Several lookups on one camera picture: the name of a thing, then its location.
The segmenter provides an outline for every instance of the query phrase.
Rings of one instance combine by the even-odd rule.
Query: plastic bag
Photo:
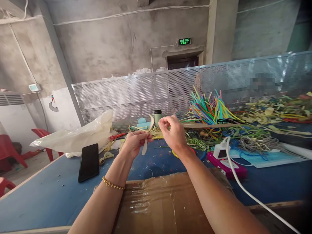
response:
[[[98,143],[99,150],[101,150],[109,142],[109,137],[117,134],[111,129],[112,119],[113,111],[109,110],[75,131],[57,131],[35,140],[30,146],[41,146],[64,152],[67,158],[81,156],[83,147],[95,143]]]

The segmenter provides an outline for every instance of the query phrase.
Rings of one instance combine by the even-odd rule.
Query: perforated metal panel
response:
[[[114,110],[116,130],[136,125],[140,117],[149,121],[148,114],[158,108],[164,116],[182,118],[193,86],[207,95],[222,90],[223,100],[233,110],[282,92],[296,96],[312,89],[312,51],[72,85],[85,124],[106,110]]]

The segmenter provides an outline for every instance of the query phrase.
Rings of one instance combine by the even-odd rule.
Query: white air conditioner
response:
[[[0,92],[0,122],[12,142],[22,145],[22,154],[39,148],[29,146],[39,137],[32,131],[36,125],[20,93]]]

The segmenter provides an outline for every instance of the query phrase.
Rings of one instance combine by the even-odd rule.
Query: green bottle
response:
[[[156,127],[159,127],[158,121],[162,118],[162,110],[161,109],[156,109],[154,110],[154,118],[155,118],[155,125]]]

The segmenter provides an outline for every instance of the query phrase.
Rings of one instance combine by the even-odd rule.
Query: green exit sign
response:
[[[190,37],[178,40],[178,46],[181,46],[181,45],[184,46],[184,45],[189,45],[189,44],[191,44],[191,38]]]

